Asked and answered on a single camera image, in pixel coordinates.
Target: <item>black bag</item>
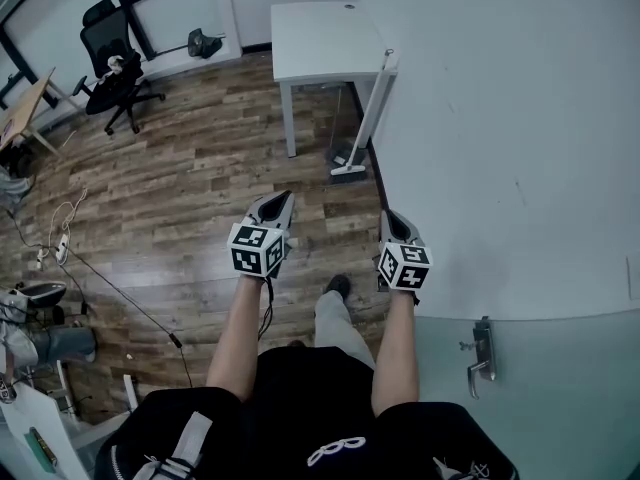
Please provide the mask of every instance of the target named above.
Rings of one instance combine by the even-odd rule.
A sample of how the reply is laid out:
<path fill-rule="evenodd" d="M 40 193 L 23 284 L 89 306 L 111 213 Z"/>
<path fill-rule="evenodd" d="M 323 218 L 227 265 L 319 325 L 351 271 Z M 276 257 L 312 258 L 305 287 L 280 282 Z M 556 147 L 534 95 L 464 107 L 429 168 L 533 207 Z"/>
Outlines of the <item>black bag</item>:
<path fill-rule="evenodd" d="M 202 57 L 208 59 L 222 48 L 222 39 L 219 37 L 208 37 L 202 33 L 201 28 L 189 32 L 187 50 L 191 57 Z"/>

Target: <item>black shoe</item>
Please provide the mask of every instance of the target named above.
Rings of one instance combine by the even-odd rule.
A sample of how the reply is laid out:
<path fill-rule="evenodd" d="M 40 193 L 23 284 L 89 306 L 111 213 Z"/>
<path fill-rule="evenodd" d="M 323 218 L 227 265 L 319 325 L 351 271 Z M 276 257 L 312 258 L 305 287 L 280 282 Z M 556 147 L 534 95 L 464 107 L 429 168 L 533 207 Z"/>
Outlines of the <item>black shoe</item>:
<path fill-rule="evenodd" d="M 349 281 L 349 278 L 344 274 L 333 276 L 324 293 L 330 292 L 331 290 L 337 291 L 342 296 L 342 300 L 345 301 L 351 291 L 351 281 Z"/>

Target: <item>wooden desk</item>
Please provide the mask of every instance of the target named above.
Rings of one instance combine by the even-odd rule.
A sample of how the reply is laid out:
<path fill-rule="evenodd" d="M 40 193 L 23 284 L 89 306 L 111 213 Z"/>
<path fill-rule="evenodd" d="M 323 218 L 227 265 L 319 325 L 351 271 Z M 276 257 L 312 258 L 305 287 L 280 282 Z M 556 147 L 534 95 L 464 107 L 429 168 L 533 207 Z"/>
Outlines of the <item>wooden desk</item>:
<path fill-rule="evenodd" d="M 11 144 L 20 135 L 26 136 L 27 133 L 30 133 L 49 151 L 57 157 L 62 158 L 60 152 L 49 144 L 49 142 L 47 142 L 47 140 L 38 133 L 38 130 L 31 126 L 33 114 L 35 113 L 47 86 L 57 92 L 61 99 L 68 101 L 76 110 L 82 112 L 82 108 L 74 103 L 71 98 L 65 95 L 59 87 L 51 81 L 51 75 L 54 70 L 55 68 L 24 91 L 18 102 L 15 105 L 11 105 L 11 108 L 7 110 L 7 114 L 4 116 L 0 124 L 0 151 L 8 147 L 9 144 Z"/>

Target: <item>cable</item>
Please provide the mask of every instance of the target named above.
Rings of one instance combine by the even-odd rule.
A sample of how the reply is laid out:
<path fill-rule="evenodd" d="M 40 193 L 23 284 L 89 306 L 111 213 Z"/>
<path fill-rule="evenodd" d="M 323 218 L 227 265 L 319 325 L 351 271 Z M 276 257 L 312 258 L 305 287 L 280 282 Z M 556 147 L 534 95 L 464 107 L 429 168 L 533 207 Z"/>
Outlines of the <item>cable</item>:
<path fill-rule="evenodd" d="M 84 200 L 84 197 L 86 197 L 86 194 L 83 192 L 83 197 L 80 198 L 80 200 L 78 201 L 78 203 L 76 204 L 76 208 L 77 205 Z M 24 237 L 22 236 L 22 232 L 20 231 L 20 228 L 18 227 L 18 223 L 16 222 L 15 218 L 13 217 L 13 215 L 7 211 L 7 215 L 9 215 L 9 217 L 11 218 L 11 220 L 13 221 L 13 224 L 16 228 L 16 230 L 18 231 L 18 234 L 20 235 L 20 239 L 22 240 L 22 243 L 24 245 L 26 245 L 29 248 L 33 248 L 33 247 L 41 247 L 41 248 L 46 248 L 48 251 L 50 251 L 51 249 L 55 249 L 56 251 L 58 250 L 55 247 L 46 247 L 42 244 L 28 244 L 25 240 Z M 155 318 L 153 318 L 151 315 L 149 315 L 149 313 L 147 313 L 144 309 L 142 309 L 140 307 L 140 304 L 138 302 L 136 302 L 133 297 L 131 297 L 129 294 L 127 294 L 126 292 L 122 291 L 120 288 L 118 288 L 116 285 L 114 285 L 111 281 L 109 281 L 105 276 L 103 276 L 100 272 L 98 272 L 95 268 L 93 268 L 87 261 L 85 261 L 84 258 L 82 258 L 81 256 L 79 256 L 78 254 L 76 254 L 72 249 L 71 246 L 67 246 L 67 250 L 68 252 L 70 252 L 76 259 L 78 259 L 81 263 L 83 263 L 87 268 L 89 268 L 95 275 L 97 275 L 100 279 L 102 279 L 105 283 L 107 283 L 111 288 L 113 288 L 116 292 L 118 292 L 120 294 L 120 296 L 125 299 L 127 302 L 129 302 L 131 305 L 133 305 L 133 307 L 135 307 L 138 311 L 140 311 L 140 313 L 142 313 L 144 316 L 146 316 L 149 320 L 151 320 L 155 325 L 158 326 L 158 328 L 160 328 L 160 330 L 162 330 L 167 336 L 169 336 L 169 338 L 171 339 L 171 341 L 173 342 L 173 344 L 175 345 L 175 347 L 180 350 L 180 355 L 182 357 L 182 361 L 184 363 L 184 371 L 187 374 L 187 378 L 189 379 L 189 385 L 191 387 L 193 387 L 193 383 L 191 381 L 191 375 L 189 374 L 189 369 L 187 367 L 187 361 L 184 358 L 184 353 L 182 351 L 182 342 L 178 339 L 178 337 L 168 331 L 162 324 L 160 324 Z M 62 269 L 62 271 L 67 274 L 67 276 L 69 276 L 73 282 L 75 283 L 75 285 L 78 287 L 78 290 L 80 290 L 80 295 L 82 296 L 82 305 L 83 305 L 83 310 L 87 307 L 87 303 L 86 300 L 84 298 L 84 293 L 82 292 L 82 288 L 80 288 L 80 284 L 78 283 L 78 281 L 76 281 L 76 279 L 69 274 L 69 272 L 67 272 L 67 270 L 64 268 L 64 266 L 60 263 L 58 263 L 58 266 Z M 273 301 L 273 289 L 271 288 L 271 280 L 267 279 L 267 284 L 269 285 L 269 298 L 270 301 Z M 267 309 L 267 311 L 272 311 L 271 309 L 271 302 L 269 303 L 269 308 Z M 49 333 L 49 330 L 45 327 L 43 327 L 47 333 Z M 51 335 L 49 334 L 49 346 L 51 345 Z"/>
<path fill-rule="evenodd" d="M 267 283 L 267 288 L 269 289 L 269 307 L 265 310 L 264 316 L 262 317 L 262 325 L 260 329 L 258 329 L 258 341 L 267 332 L 269 326 L 271 325 L 271 321 L 273 320 L 273 286 L 271 284 L 271 278 L 266 277 L 265 281 Z"/>
<path fill-rule="evenodd" d="M 62 149 L 63 147 L 65 147 L 65 146 L 67 145 L 67 142 L 69 142 L 69 139 L 70 139 L 71 137 L 73 137 L 73 134 L 74 134 L 74 133 L 76 133 L 77 131 L 78 131 L 78 130 L 73 130 L 73 131 L 69 134 L 69 136 L 67 137 L 67 140 L 65 140 L 65 141 L 62 143 L 62 146 L 60 146 L 58 149 Z"/>
<path fill-rule="evenodd" d="M 20 235 L 20 240 L 22 240 L 22 243 L 24 245 L 26 245 L 27 247 L 33 248 L 33 247 L 44 247 L 42 244 L 28 244 L 24 237 L 22 236 L 22 231 L 20 231 L 20 228 L 18 227 L 18 223 L 16 222 L 15 217 L 13 216 L 13 214 L 9 211 L 9 210 L 5 210 L 7 212 L 7 215 L 9 216 L 9 218 L 11 219 L 11 221 L 13 222 L 13 225 L 16 227 L 16 230 L 18 231 L 18 234 Z"/>
<path fill-rule="evenodd" d="M 76 402 L 74 402 L 72 404 L 69 404 L 66 407 L 63 407 L 62 409 L 58 409 L 58 410 L 60 412 L 67 411 L 69 409 L 74 409 L 75 410 L 75 406 L 76 405 L 80 405 L 80 402 L 83 402 L 85 400 L 93 400 L 93 396 L 91 396 L 91 395 L 83 396 L 80 400 L 77 400 Z"/>
<path fill-rule="evenodd" d="M 14 227 L 16 228 L 16 231 L 18 231 L 18 235 L 20 235 L 20 240 L 22 240 L 22 243 L 29 247 L 30 249 L 33 249 L 34 247 L 39 247 L 41 249 L 46 249 L 47 250 L 47 254 L 45 254 L 44 256 L 42 256 L 42 258 L 46 258 L 49 255 L 49 252 L 51 251 L 51 249 L 54 249 L 56 252 L 58 251 L 57 247 L 46 247 L 40 243 L 37 244 L 29 244 L 25 241 L 24 237 L 22 236 L 22 231 L 20 231 L 20 228 L 18 227 L 18 223 L 16 222 L 15 217 L 13 216 L 13 214 L 9 211 L 6 210 L 7 215 L 9 216 L 9 218 L 11 219 L 11 222 L 13 222 Z M 80 288 L 80 283 L 78 283 L 78 281 L 76 281 L 76 278 L 73 277 L 66 268 L 64 268 L 60 263 L 58 263 L 56 261 L 57 265 L 62 269 L 62 271 L 67 275 L 67 277 L 69 277 L 73 283 L 77 286 L 78 291 L 80 292 L 80 297 L 82 297 L 82 311 L 84 311 L 86 313 L 86 310 L 88 309 L 88 304 L 87 304 L 87 299 L 84 296 L 84 292 L 82 291 L 82 288 Z"/>
<path fill-rule="evenodd" d="M 62 221 L 62 226 L 60 226 L 62 228 L 62 232 L 63 234 L 67 235 L 67 247 L 65 250 L 62 251 L 62 257 L 61 259 L 58 259 L 56 257 L 56 262 L 58 263 L 58 265 L 62 266 L 66 263 L 67 261 L 67 256 L 69 255 L 69 246 L 71 245 L 71 228 L 70 225 L 73 222 L 73 219 L 76 216 L 76 211 L 78 210 L 78 206 L 80 206 L 80 203 L 82 201 L 84 201 L 87 198 L 87 189 L 83 189 L 82 190 L 82 195 L 80 196 L 80 199 L 78 199 L 78 202 L 74 205 L 73 203 L 71 203 L 70 201 L 65 201 L 64 203 L 62 203 L 60 206 L 58 206 L 56 208 L 56 211 L 53 212 L 53 215 L 51 216 L 51 225 L 49 226 L 49 247 L 47 248 L 47 253 L 42 256 L 42 259 L 46 258 L 47 256 L 49 256 L 49 252 L 51 251 L 51 235 L 53 233 L 53 224 L 55 222 L 55 218 L 56 218 L 56 214 L 58 213 L 58 211 L 60 210 L 60 208 L 62 208 L 65 205 L 69 205 L 71 206 L 71 211 L 69 212 L 69 214 L 64 218 L 64 220 Z"/>
<path fill-rule="evenodd" d="M 182 352 L 182 342 L 178 339 L 178 337 L 168 331 L 162 324 L 160 324 L 155 318 L 153 318 L 149 313 L 147 313 L 144 309 L 142 309 L 140 307 L 140 304 L 138 302 L 136 302 L 133 297 L 131 297 L 128 293 L 122 291 L 120 288 L 118 288 L 115 284 L 113 284 L 111 281 L 109 281 L 106 277 L 104 277 L 100 272 L 98 272 L 95 268 L 93 268 L 89 263 L 87 263 L 84 258 L 82 258 L 81 256 L 78 256 L 73 249 L 71 249 L 71 247 L 68 248 L 69 252 L 78 260 L 80 260 L 82 263 L 84 263 L 84 265 L 86 265 L 95 275 L 97 275 L 100 279 L 102 279 L 105 283 L 107 283 L 109 286 L 111 286 L 111 288 L 113 288 L 116 292 L 118 292 L 120 294 L 120 296 L 125 299 L 126 301 L 128 301 L 131 305 L 133 305 L 133 307 L 135 307 L 138 311 L 140 311 L 140 313 L 142 313 L 144 316 L 146 316 L 149 320 L 151 320 L 154 324 L 156 324 L 158 326 L 158 328 L 160 328 L 160 330 L 162 330 L 167 336 L 169 336 L 169 338 L 171 339 L 171 341 L 173 342 L 173 344 L 176 346 L 176 348 L 180 351 L 180 355 L 182 356 L 182 362 L 184 363 L 184 371 L 187 374 L 187 378 L 189 379 L 189 386 L 193 387 L 193 383 L 191 382 L 191 375 L 189 374 L 189 368 L 187 367 L 187 361 L 184 358 L 184 353 Z"/>
<path fill-rule="evenodd" d="M 56 375 L 56 372 L 49 372 L 47 375 L 23 375 L 19 379 L 14 380 L 9 387 L 15 386 L 18 382 L 24 382 L 25 380 L 40 380 L 40 379 L 48 379 L 49 377 L 53 377 Z"/>
<path fill-rule="evenodd" d="M 45 361 L 44 362 L 49 362 L 49 353 L 51 351 L 51 331 L 49 331 L 49 327 L 45 323 L 42 323 L 37 316 L 37 312 L 29 312 L 27 310 L 21 309 L 17 306 L 11 306 L 9 304 L 4 304 L 3 302 L 0 302 L 0 307 L 4 308 L 4 315 L 9 318 L 9 315 L 6 313 L 7 309 L 16 309 L 18 311 L 20 311 L 21 313 L 24 313 L 26 315 L 26 317 L 31 317 L 40 327 L 42 327 L 42 329 L 47 333 L 47 350 L 45 352 Z M 0 321 L 3 321 L 5 323 L 11 323 L 14 325 L 26 325 L 28 324 L 28 320 L 27 318 L 25 318 L 24 322 L 17 322 L 15 320 L 5 320 L 4 318 L 0 318 Z"/>
<path fill-rule="evenodd" d="M 182 347 L 178 349 L 180 351 L 180 355 L 182 356 L 182 362 L 184 363 L 184 371 L 187 372 L 187 378 L 189 379 L 189 387 L 193 387 L 193 383 L 191 382 L 191 375 L 189 375 L 189 368 L 187 368 L 187 360 L 184 358 L 184 353 L 182 352 Z"/>
<path fill-rule="evenodd" d="M 105 283 L 107 283 L 109 286 L 111 286 L 111 288 L 113 288 L 115 291 L 117 291 L 121 297 L 123 297 L 125 300 L 129 301 L 131 304 L 133 304 L 133 306 L 140 311 L 140 313 L 142 313 L 144 316 L 146 316 L 149 320 L 151 320 L 154 324 L 156 324 L 161 330 L 163 330 L 165 333 L 167 333 L 169 335 L 169 337 L 172 336 L 172 333 L 170 333 L 169 331 L 167 331 L 167 329 L 165 329 L 160 323 L 158 323 L 157 320 L 155 320 L 151 315 L 149 315 L 144 309 L 142 309 L 140 307 L 140 305 L 133 299 L 133 297 L 131 297 L 129 294 L 127 294 L 126 292 L 123 292 L 120 288 L 118 288 L 115 284 L 113 284 L 111 281 L 109 281 L 106 277 L 104 277 L 100 272 L 98 272 L 95 268 L 93 268 L 91 265 L 89 265 L 89 263 L 87 263 L 81 256 L 78 256 L 75 252 L 73 252 L 73 250 L 71 249 L 71 247 L 69 247 L 69 252 L 71 254 L 73 254 L 73 256 L 76 257 L 76 259 L 80 260 L 82 263 L 84 263 L 95 275 L 97 275 L 100 279 L 102 279 Z"/>

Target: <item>glass door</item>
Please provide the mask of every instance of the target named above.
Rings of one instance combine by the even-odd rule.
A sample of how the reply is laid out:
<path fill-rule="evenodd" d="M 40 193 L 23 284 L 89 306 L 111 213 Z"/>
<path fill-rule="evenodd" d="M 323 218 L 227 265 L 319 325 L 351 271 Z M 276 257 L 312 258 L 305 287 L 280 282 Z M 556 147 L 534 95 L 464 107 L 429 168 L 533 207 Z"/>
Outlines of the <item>glass door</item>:
<path fill-rule="evenodd" d="M 491 321 L 493 382 L 467 367 L 473 320 L 416 318 L 423 401 L 464 406 L 524 480 L 626 480 L 640 463 L 640 311 Z"/>

